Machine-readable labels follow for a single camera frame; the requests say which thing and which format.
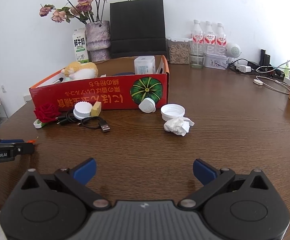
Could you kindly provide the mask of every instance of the triangular cutout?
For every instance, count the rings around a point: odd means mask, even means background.
[[[266,183],[263,180],[262,176],[256,176],[253,180],[253,182],[251,183],[250,187],[253,188],[260,188],[260,189],[268,189],[268,186],[266,185]]]
[[[35,176],[28,176],[21,189],[30,189],[39,187]]]

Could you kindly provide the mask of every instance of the black paper bag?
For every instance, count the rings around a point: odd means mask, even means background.
[[[112,58],[165,55],[163,0],[128,0],[110,4]]]

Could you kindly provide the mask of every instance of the orange and white plush toy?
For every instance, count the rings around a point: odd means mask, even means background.
[[[62,69],[61,73],[73,81],[96,78],[98,76],[98,69],[93,62],[80,63],[75,61],[69,64],[66,68]]]

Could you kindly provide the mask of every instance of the open box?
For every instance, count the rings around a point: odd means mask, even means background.
[[[91,104],[100,101],[105,110],[137,109],[144,98],[150,97],[159,109],[168,101],[167,60],[165,56],[155,56],[156,74],[115,76],[134,72],[135,58],[116,58],[97,64],[98,76],[106,74],[106,77],[53,84],[63,77],[59,70],[29,89],[35,107],[53,103],[59,106],[61,112],[65,112],[79,101]]]

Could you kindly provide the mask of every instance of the yellow sponge block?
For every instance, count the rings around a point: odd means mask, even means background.
[[[99,101],[96,101],[93,105],[91,116],[99,116],[100,112],[102,110],[102,103]]]

